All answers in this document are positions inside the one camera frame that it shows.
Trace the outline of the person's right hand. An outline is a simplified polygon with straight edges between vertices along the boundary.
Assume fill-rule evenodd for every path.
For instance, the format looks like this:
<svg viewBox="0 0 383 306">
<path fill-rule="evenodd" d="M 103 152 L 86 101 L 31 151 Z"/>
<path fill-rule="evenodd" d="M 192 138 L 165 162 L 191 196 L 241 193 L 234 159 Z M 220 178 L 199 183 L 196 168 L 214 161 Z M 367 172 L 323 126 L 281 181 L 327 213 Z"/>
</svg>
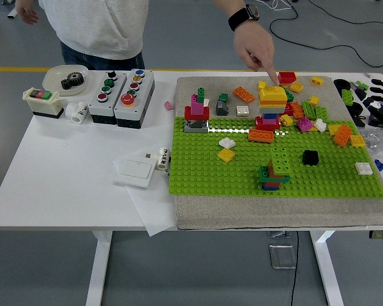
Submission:
<svg viewBox="0 0 383 306">
<path fill-rule="evenodd" d="M 39 16 L 34 10 L 33 0 L 16 0 L 15 9 L 21 21 L 28 25 L 34 25 L 39 21 Z"/>
</svg>

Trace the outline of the person's left hand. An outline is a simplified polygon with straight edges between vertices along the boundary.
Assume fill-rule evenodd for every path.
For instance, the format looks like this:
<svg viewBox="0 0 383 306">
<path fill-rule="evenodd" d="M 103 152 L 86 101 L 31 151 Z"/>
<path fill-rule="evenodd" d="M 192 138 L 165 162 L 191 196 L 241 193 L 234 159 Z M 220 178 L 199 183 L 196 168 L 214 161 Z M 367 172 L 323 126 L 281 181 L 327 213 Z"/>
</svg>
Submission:
<svg viewBox="0 0 383 306">
<path fill-rule="evenodd" d="M 264 68 L 275 85 L 279 80 L 274 68 L 274 43 L 271 35 L 257 22 L 248 20 L 234 31 L 234 46 L 239 58 L 252 71 Z"/>
</svg>

